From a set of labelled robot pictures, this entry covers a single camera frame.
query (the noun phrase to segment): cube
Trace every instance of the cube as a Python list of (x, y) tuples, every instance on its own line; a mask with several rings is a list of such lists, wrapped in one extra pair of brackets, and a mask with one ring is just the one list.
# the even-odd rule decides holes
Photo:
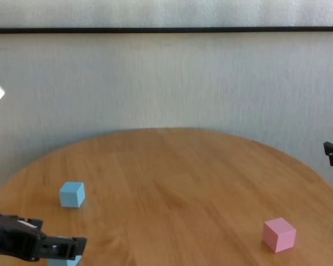
[(75, 260), (67, 260), (67, 259), (47, 259), (48, 266), (76, 266), (82, 256), (75, 256)]
[(85, 199), (84, 183), (66, 182), (60, 189), (59, 196), (62, 207), (79, 208)]
[(281, 217), (264, 224), (263, 240), (274, 252), (292, 248), (295, 237), (296, 229)]

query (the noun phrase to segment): gray wall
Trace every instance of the gray wall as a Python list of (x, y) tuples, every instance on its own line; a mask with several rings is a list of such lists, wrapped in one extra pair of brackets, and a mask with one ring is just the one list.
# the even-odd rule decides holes
[(204, 127), (285, 151), (333, 185), (333, 33), (0, 35), (0, 186), (106, 132)]

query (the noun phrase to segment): black robotic arm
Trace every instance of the black robotic arm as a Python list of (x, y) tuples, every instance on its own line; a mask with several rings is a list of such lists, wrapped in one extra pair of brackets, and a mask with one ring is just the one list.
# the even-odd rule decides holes
[(28, 262), (41, 258), (75, 260), (82, 255), (86, 238), (48, 237), (41, 228), (43, 221), (0, 214), (0, 254)]

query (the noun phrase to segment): round table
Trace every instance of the round table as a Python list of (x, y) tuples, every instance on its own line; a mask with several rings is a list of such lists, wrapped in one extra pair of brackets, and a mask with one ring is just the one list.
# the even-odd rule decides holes
[[(59, 204), (66, 181), (85, 184), (79, 209)], [(134, 130), (65, 147), (1, 189), (0, 213), (42, 219), (50, 236), (87, 237), (85, 266), (333, 266), (330, 186), (274, 148), (208, 130)], [(278, 217), (297, 235), (274, 253), (262, 233)], [(31, 264), (0, 255), (2, 266)]]

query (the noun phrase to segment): black strip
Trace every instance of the black strip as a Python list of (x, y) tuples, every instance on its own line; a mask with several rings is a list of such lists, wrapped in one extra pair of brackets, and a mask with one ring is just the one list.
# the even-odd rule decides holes
[(0, 28), (0, 34), (36, 34), (36, 33), (229, 33), (229, 32), (333, 32), (333, 27)]

